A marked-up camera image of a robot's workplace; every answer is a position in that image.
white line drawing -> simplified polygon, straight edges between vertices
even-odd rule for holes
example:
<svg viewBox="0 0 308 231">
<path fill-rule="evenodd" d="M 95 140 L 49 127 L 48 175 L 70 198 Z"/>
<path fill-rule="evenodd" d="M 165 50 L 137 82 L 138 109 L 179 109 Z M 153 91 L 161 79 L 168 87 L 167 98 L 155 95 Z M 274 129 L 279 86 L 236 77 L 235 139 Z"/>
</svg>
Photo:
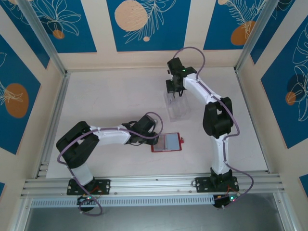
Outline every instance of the white line drawing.
<svg viewBox="0 0 308 231">
<path fill-rule="evenodd" d="M 291 91 L 287 93 L 286 101 L 289 105 L 298 103 L 298 121 L 308 119 L 308 24 L 300 34 L 296 48 L 293 53 L 294 72 L 296 83 Z"/>
<path fill-rule="evenodd" d="M 293 0 L 280 0 L 274 10 L 274 12 L 271 14 L 271 16 L 276 19 L 278 11 L 286 11 L 290 8 L 291 3 Z"/>
<path fill-rule="evenodd" d="M 252 22 L 263 10 L 267 0 L 257 0 L 249 8 L 246 0 L 218 0 L 219 5 L 226 5 L 237 24 L 245 29 L 245 38 L 247 39 L 251 33 Z"/>
<path fill-rule="evenodd" d="M 2 65 L 4 64 L 6 55 L 7 55 L 6 53 L 0 52 L 0 67 L 2 67 Z M 23 95 L 22 93 L 14 94 L 10 92 L 2 85 L 0 81 L 0 105 L 3 105 L 5 101 L 10 102 L 10 100 L 17 100 L 19 102 L 22 102 L 23 101 L 21 99 L 22 95 Z"/>
<path fill-rule="evenodd" d="M 14 0 L 2 0 L 3 4 L 11 11 L 12 15 L 21 20 L 23 23 L 29 25 L 28 21 L 25 19 L 23 13 L 19 9 L 18 5 Z"/>
<path fill-rule="evenodd" d="M 57 39 L 63 39 L 65 31 L 79 35 L 79 30 L 74 23 L 81 19 L 81 15 L 67 10 L 66 0 L 32 0 L 30 4 L 48 34 L 53 34 Z M 5 5 L 16 18 L 28 25 L 16 4 L 9 2 Z"/>
<path fill-rule="evenodd" d="M 163 13 L 170 10 L 177 0 L 126 0 L 115 10 L 117 24 L 126 31 L 126 44 L 134 39 L 148 42 L 159 25 L 164 25 Z"/>
</svg>

orange circle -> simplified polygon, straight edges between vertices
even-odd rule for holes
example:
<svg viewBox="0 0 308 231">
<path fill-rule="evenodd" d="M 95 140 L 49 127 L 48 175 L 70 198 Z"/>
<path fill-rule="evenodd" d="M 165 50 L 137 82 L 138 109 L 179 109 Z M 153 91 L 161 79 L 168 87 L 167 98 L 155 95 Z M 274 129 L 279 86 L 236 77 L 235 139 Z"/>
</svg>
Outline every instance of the orange circle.
<svg viewBox="0 0 308 231">
<path fill-rule="evenodd" d="M 17 5 L 16 0 L 8 0 L 10 3 L 13 3 L 14 5 Z"/>
<path fill-rule="evenodd" d="M 6 87 L 4 96 L 7 98 L 5 100 L 6 110 L 11 116 L 22 118 L 26 115 L 29 106 L 29 96 L 23 85 L 11 83 Z"/>
<path fill-rule="evenodd" d="M 255 21 L 249 21 L 237 27 L 231 35 L 231 43 L 235 46 L 245 45 L 248 36 L 250 35 L 252 29 L 255 26 L 255 23 Z"/>
<path fill-rule="evenodd" d="M 289 104 L 290 106 L 292 106 L 295 101 L 296 101 L 296 95 L 294 92 L 288 92 L 287 95 L 285 96 L 285 101 L 287 102 L 287 104 Z"/>
<path fill-rule="evenodd" d="M 229 0 L 218 0 L 217 2 L 218 2 L 219 5 L 224 5 L 224 4 L 226 4 L 228 1 L 229 1 Z"/>
<path fill-rule="evenodd" d="M 52 34 L 56 39 L 64 39 L 64 33 L 61 30 L 54 30 Z"/>
<path fill-rule="evenodd" d="M 125 31 L 139 30 L 148 22 L 148 14 L 139 2 L 126 0 L 116 8 L 115 21 Z"/>
</svg>

blue backdrop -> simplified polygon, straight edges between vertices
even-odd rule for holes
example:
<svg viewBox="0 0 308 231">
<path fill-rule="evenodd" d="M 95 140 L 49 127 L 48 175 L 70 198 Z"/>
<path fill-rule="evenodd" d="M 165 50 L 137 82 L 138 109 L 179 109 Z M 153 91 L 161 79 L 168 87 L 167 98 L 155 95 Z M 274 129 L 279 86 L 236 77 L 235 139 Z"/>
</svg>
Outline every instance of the blue backdrop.
<svg viewBox="0 0 308 231">
<path fill-rule="evenodd" d="M 272 13 L 269 21 L 265 25 L 258 41 L 256 42 L 254 48 L 252 49 L 250 55 L 254 63 L 257 63 L 261 54 L 265 50 L 266 46 L 270 42 L 271 38 L 274 36 L 276 30 L 280 26 L 284 17 L 289 12 L 291 6 L 295 0 L 280 0 L 276 9 Z"/>
<path fill-rule="evenodd" d="M 0 182 L 0 198 L 4 189 L 4 184 Z"/>
<path fill-rule="evenodd" d="M 308 17 L 261 81 L 288 148 L 308 138 Z"/>
<path fill-rule="evenodd" d="M 166 6 L 161 10 L 172 6 L 174 0 L 163 1 Z M 127 32 L 119 27 L 115 19 L 115 10 L 123 0 L 107 0 L 108 11 L 110 15 L 111 26 L 114 34 L 115 45 L 117 51 L 175 51 L 183 48 L 188 22 L 188 14 L 190 8 L 190 0 L 177 0 L 175 4 L 166 12 L 159 14 L 161 20 L 154 18 L 154 33 L 148 42 L 143 41 L 144 35 L 138 40 L 138 37 L 126 43 L 129 37 L 125 37 Z M 151 3 L 151 0 L 138 0 L 142 4 Z"/>
<path fill-rule="evenodd" d="M 20 34 L 24 37 L 42 65 L 47 68 L 50 58 L 41 45 L 39 39 L 28 25 L 28 21 L 23 17 L 18 6 L 12 4 L 8 0 L 0 0 L 0 5 L 14 23 L 15 27 L 19 30 Z"/>
<path fill-rule="evenodd" d="M 59 53 L 96 52 L 80 0 L 33 0 L 30 3 Z M 0 0 L 0 4 L 46 68 L 49 57 L 18 6 L 8 0 Z M 52 34 L 55 29 L 62 31 L 64 38 L 56 38 Z"/>
<path fill-rule="evenodd" d="M 0 65 L 3 63 L 0 67 L 0 82 L 3 87 L 6 88 L 11 83 L 19 83 L 27 90 L 29 97 L 28 109 L 22 118 L 11 116 L 5 104 L 0 105 L 0 128 L 2 130 L 0 147 L 16 154 L 37 97 L 40 83 L 1 35 L 0 52 L 6 54 L 6 56 L 0 54 Z M 3 96 L 3 89 L 0 88 L 0 91 L 0 96 Z"/>
<path fill-rule="evenodd" d="M 249 10 L 255 2 L 257 6 L 260 1 L 262 0 L 231 0 L 229 3 L 220 5 L 216 0 L 203 50 L 242 49 L 244 45 L 235 46 L 231 43 L 233 31 L 240 26 L 237 19 L 240 20 L 241 15 L 245 15 L 245 6 Z M 259 14 L 250 18 L 252 21 L 256 21 L 258 16 Z"/>
<path fill-rule="evenodd" d="M 305 193 L 306 193 L 306 195 L 308 197 L 308 174 L 304 175 L 304 176 L 301 176 L 299 179 L 300 179 L 300 182 L 302 183 L 303 188 L 305 190 Z"/>
<path fill-rule="evenodd" d="M 47 15 L 54 19 L 56 12 L 59 14 L 57 26 L 59 30 L 61 30 L 61 27 L 64 29 L 64 38 L 57 39 L 53 36 L 52 31 L 49 34 L 51 41 L 59 53 L 96 52 L 92 34 L 80 0 L 34 0 L 34 2 L 41 9 L 39 12 L 34 7 L 38 16 Z M 47 24 L 45 23 L 43 25 L 47 29 L 47 33 L 50 33 L 49 28 L 46 26 Z M 49 25 L 50 28 L 56 27 L 53 23 Z"/>
</svg>

white platform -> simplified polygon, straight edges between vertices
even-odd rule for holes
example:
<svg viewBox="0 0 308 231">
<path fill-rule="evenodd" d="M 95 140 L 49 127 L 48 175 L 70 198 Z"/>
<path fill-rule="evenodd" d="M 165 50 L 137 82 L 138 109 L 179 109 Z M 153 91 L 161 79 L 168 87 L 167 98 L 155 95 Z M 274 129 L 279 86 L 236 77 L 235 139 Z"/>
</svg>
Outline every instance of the white platform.
<svg viewBox="0 0 308 231">
<path fill-rule="evenodd" d="M 157 112 L 164 133 L 179 132 L 182 151 L 152 153 L 149 145 L 105 145 L 97 147 L 87 163 L 94 176 L 140 176 L 209 172 L 211 140 L 202 126 L 205 106 L 186 91 L 192 109 L 189 120 L 171 123 L 164 101 L 167 68 L 118 69 L 72 73 L 55 143 L 79 121 L 96 127 L 112 127 L 138 120 L 146 112 Z M 241 170 L 266 170 L 243 96 L 232 67 L 206 68 L 203 81 L 222 97 L 229 96 L 241 135 L 229 140 L 230 164 Z M 67 178 L 70 173 L 56 162 L 55 145 L 47 178 Z"/>
</svg>

cable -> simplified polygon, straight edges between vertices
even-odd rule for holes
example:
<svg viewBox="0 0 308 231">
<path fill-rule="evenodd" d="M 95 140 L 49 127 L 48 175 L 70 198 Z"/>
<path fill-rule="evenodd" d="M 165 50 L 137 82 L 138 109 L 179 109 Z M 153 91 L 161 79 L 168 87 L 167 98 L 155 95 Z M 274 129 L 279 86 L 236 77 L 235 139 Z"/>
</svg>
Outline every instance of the cable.
<svg viewBox="0 0 308 231">
<path fill-rule="evenodd" d="M 207 91 L 207 93 L 209 93 L 209 94 L 211 95 L 211 97 L 212 97 L 213 99 L 215 99 L 217 102 L 220 103 L 221 106 L 223 106 L 223 108 L 227 111 L 227 113 L 229 114 L 230 118 L 232 119 L 232 121 L 233 121 L 233 123 L 234 123 L 234 125 L 235 125 L 235 127 L 236 127 L 237 132 L 236 132 L 235 134 L 227 135 L 227 136 L 223 139 L 223 159 L 224 159 L 225 165 L 226 165 L 228 168 L 230 168 L 230 169 L 232 169 L 232 170 L 234 170 L 234 171 L 236 171 L 236 172 L 242 173 L 242 174 L 248 176 L 248 177 L 251 179 L 251 185 L 250 185 L 250 187 L 249 187 L 243 194 L 241 194 L 241 195 L 237 198 L 236 201 L 238 201 L 238 199 L 240 199 L 242 196 L 246 195 L 246 194 L 252 189 L 252 187 L 254 186 L 254 179 L 253 179 L 253 177 L 252 177 L 251 175 L 249 175 L 248 173 L 246 173 L 246 172 L 244 172 L 244 171 L 238 170 L 238 169 L 236 169 L 236 168 L 230 166 L 230 165 L 227 163 L 227 157 L 226 157 L 226 155 L 227 155 L 227 152 L 226 152 L 226 139 L 227 139 L 227 138 L 230 138 L 230 137 L 236 137 L 236 136 L 239 136 L 239 135 L 240 135 L 240 128 L 239 128 L 239 125 L 238 125 L 238 123 L 236 122 L 235 118 L 233 117 L 231 111 L 227 108 L 227 106 L 226 106 L 220 99 L 218 99 L 215 95 L 213 95 L 213 93 L 210 91 L 210 89 L 208 89 L 205 85 L 203 85 L 203 84 L 199 81 L 199 74 L 200 74 L 201 70 L 203 69 L 203 67 L 204 67 L 204 65 L 205 65 L 205 56 L 204 56 L 203 52 L 202 52 L 200 49 L 196 48 L 196 47 L 183 47 L 182 49 L 178 50 L 178 51 L 175 53 L 175 55 L 173 56 L 173 58 L 175 58 L 175 57 L 177 56 L 177 54 L 180 53 L 180 52 L 181 52 L 182 50 L 184 50 L 184 49 L 194 49 L 194 50 L 199 51 L 199 52 L 202 54 L 202 57 L 203 57 L 203 64 L 202 64 L 201 68 L 199 69 L 199 71 L 197 72 L 197 75 L 196 75 L 197 82 L 200 84 L 200 86 L 201 86 L 202 88 L 204 88 L 204 89 Z"/>
<path fill-rule="evenodd" d="M 185 49 L 194 49 L 194 50 L 198 51 L 198 52 L 202 55 L 202 57 L 203 57 L 202 66 L 200 67 L 199 71 L 197 71 L 197 76 L 196 76 L 196 78 L 197 78 L 197 80 L 198 80 L 199 74 L 200 74 L 201 70 L 203 69 L 203 67 L 204 67 L 204 65 L 205 65 L 205 56 L 204 56 L 203 52 L 202 52 L 200 49 L 196 48 L 196 47 L 183 47 L 182 49 L 178 50 L 178 51 L 174 54 L 173 58 L 175 58 L 175 57 L 178 55 L 178 53 L 180 53 L 182 50 L 185 50 Z"/>
<path fill-rule="evenodd" d="M 94 202 L 98 205 L 98 207 L 100 208 L 100 212 L 99 212 L 98 214 L 85 213 L 85 212 L 83 212 L 83 211 L 81 210 L 81 206 L 85 203 L 84 201 L 86 201 L 86 200 L 84 200 L 84 201 L 82 201 L 82 202 L 79 204 L 79 210 L 80 210 L 80 213 L 81 213 L 81 214 L 84 214 L 84 215 L 87 215 L 87 216 L 90 216 L 90 217 L 97 217 L 97 216 L 100 216 L 101 214 L 103 214 L 103 208 L 102 208 L 101 204 L 97 201 L 97 199 L 96 199 L 94 196 L 92 196 L 91 193 L 88 192 L 88 190 L 86 190 L 86 189 L 80 184 L 79 180 L 76 178 L 76 176 L 74 175 L 73 171 L 68 167 L 67 163 L 60 160 L 61 156 L 62 156 L 71 146 L 73 146 L 78 140 L 81 140 L 81 139 L 83 139 L 84 137 L 86 137 L 86 136 L 88 136 L 88 135 L 90 135 L 90 134 L 92 134 L 92 133 L 95 133 L 95 132 L 97 132 L 97 131 L 119 130 L 119 131 L 125 131 L 125 132 L 129 132 L 129 133 L 133 133 L 133 134 L 135 134 L 135 135 L 137 135 L 137 136 L 139 136 L 139 137 L 141 137 L 141 138 L 147 139 L 147 140 L 155 139 L 156 137 L 160 136 L 160 134 L 162 133 L 163 128 L 164 128 L 164 123 L 163 123 L 162 118 L 159 116 L 159 114 L 157 114 L 157 113 L 155 113 L 155 112 L 147 112 L 146 115 L 148 115 L 148 114 L 154 114 L 154 115 L 156 115 L 156 116 L 159 118 L 159 120 L 160 120 L 160 122 L 161 122 L 161 124 L 162 124 L 159 133 L 157 133 L 155 136 L 151 136 L 151 137 L 143 136 L 143 135 L 141 135 L 141 134 L 139 134 L 139 133 L 136 133 L 136 132 L 134 132 L 134 131 L 130 131 L 130 130 L 124 129 L 124 128 L 99 128 L 99 129 L 94 129 L 94 130 L 92 130 L 92 131 L 88 131 L 88 132 L 82 134 L 81 136 L 77 137 L 77 138 L 74 139 L 72 142 L 70 142 L 69 145 L 67 145 L 67 146 L 60 152 L 60 154 L 58 155 L 58 158 L 57 158 L 58 163 L 67 166 L 67 169 L 68 169 L 69 172 L 72 174 L 73 179 L 76 181 L 76 183 L 78 184 L 78 186 L 79 186 L 89 197 L 91 197 L 91 198 L 93 199 L 93 201 L 94 201 Z"/>
<path fill-rule="evenodd" d="M 140 146 L 140 145 L 142 145 L 142 143 L 139 143 L 139 144 L 130 143 L 130 145 L 132 145 L 132 146 Z"/>
</svg>

